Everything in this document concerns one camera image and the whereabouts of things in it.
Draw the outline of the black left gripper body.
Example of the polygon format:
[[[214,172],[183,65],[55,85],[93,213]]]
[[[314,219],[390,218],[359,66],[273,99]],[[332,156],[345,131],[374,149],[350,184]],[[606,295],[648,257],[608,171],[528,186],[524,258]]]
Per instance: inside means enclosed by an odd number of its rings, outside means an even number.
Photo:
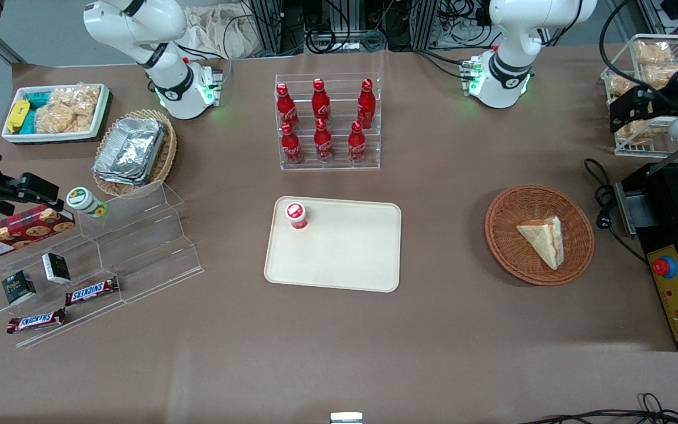
[[[678,117],[678,88],[646,88],[645,119]]]

